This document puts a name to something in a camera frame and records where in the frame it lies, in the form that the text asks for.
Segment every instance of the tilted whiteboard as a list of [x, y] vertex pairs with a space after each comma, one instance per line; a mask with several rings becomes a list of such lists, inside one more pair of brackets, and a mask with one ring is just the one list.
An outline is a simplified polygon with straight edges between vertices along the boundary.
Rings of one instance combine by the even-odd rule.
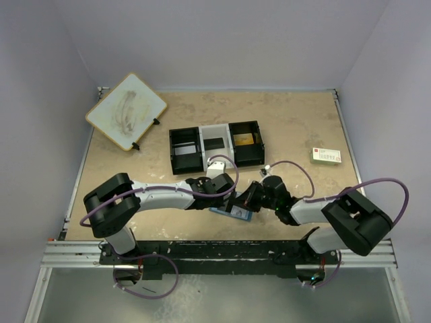
[[86, 115], [94, 128], [123, 150], [130, 150], [167, 104], [136, 74], [130, 73]]

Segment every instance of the table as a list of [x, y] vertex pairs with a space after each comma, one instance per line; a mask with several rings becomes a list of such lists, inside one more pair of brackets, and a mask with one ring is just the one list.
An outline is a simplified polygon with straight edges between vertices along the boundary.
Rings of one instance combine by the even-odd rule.
[[[358, 183], [343, 128], [331, 92], [164, 92], [168, 108], [160, 124], [138, 142], [140, 151], [122, 151], [94, 131], [73, 203], [66, 240], [97, 240], [79, 226], [86, 214], [83, 197], [119, 172], [148, 183], [171, 183], [201, 174], [172, 175], [169, 129], [257, 120], [265, 144], [265, 163], [281, 159], [299, 163], [311, 175], [316, 197], [338, 193]], [[339, 166], [310, 163], [312, 147], [341, 151]], [[259, 167], [240, 168], [238, 191], [259, 180]], [[273, 174], [284, 179], [295, 196], [310, 192], [305, 175], [294, 166], [279, 165]], [[255, 213], [251, 222], [203, 211], [160, 209], [136, 214], [129, 222], [137, 240], [297, 240], [314, 223], [292, 227], [273, 211]]]

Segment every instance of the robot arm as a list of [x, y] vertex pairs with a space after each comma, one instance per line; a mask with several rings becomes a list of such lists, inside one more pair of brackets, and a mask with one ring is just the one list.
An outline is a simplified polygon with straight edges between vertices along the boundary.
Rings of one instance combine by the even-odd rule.
[[[175, 184], [146, 184], [130, 180], [126, 173], [117, 174], [84, 197], [89, 214], [81, 224], [89, 218], [87, 226], [94, 237], [105, 238], [117, 254], [125, 256], [139, 254], [127, 222], [136, 212], [150, 209], [206, 209], [227, 203], [227, 211], [233, 205], [253, 212], [261, 207], [272, 209], [286, 225], [329, 222], [331, 227], [314, 229], [306, 236], [317, 254], [349, 248], [366, 256], [393, 227], [391, 219], [357, 191], [332, 201], [308, 203], [291, 196], [279, 176], [266, 174], [236, 196], [234, 181], [224, 169], [223, 162], [215, 161], [206, 177]], [[114, 196], [123, 199], [116, 203]]]

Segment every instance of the gray wall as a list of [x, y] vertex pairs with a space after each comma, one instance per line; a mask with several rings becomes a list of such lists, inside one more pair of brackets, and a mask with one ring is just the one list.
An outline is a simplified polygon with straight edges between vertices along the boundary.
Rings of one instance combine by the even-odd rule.
[[55, 0], [90, 75], [156, 88], [334, 88], [388, 0]]
[[[363, 178], [394, 176], [410, 190], [393, 241], [416, 322], [431, 318], [430, 13], [429, 0], [392, 0], [341, 87], [341, 109]], [[385, 184], [366, 191], [397, 214], [400, 188]]]
[[97, 89], [50, 0], [0, 3], [2, 322], [23, 322], [48, 238], [57, 237]]

